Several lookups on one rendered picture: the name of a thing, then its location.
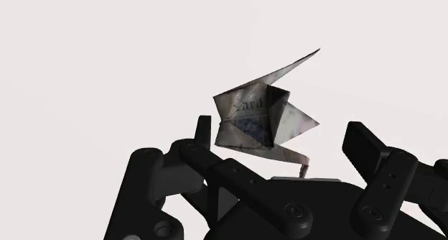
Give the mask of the folded newspaper origami crane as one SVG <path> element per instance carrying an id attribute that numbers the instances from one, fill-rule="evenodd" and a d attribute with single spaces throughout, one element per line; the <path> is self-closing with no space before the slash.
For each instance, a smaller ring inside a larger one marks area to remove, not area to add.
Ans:
<path id="1" fill-rule="evenodd" d="M 289 103 L 290 92 L 274 83 L 318 53 L 317 50 L 260 78 L 213 97 L 220 124 L 215 145 L 309 169 L 308 156 L 283 143 L 315 128 L 319 122 Z"/>

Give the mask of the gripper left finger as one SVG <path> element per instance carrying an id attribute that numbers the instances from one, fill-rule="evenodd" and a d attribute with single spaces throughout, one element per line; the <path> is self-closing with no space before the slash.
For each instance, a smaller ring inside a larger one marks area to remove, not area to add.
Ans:
<path id="1" fill-rule="evenodd" d="M 192 139 L 168 153 L 134 151 L 103 240 L 185 240 L 182 223 L 162 210 L 181 195 L 206 220 L 204 240 L 304 240 L 314 214 L 291 180 L 266 180 L 210 151 L 211 118 L 200 116 Z"/>

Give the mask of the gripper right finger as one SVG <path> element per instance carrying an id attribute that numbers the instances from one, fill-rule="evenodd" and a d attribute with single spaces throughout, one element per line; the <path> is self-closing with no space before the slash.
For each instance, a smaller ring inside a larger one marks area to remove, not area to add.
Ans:
<path id="1" fill-rule="evenodd" d="M 342 150 L 366 182 L 350 214 L 365 240 L 448 240 L 448 159 L 433 165 L 348 123 Z"/>

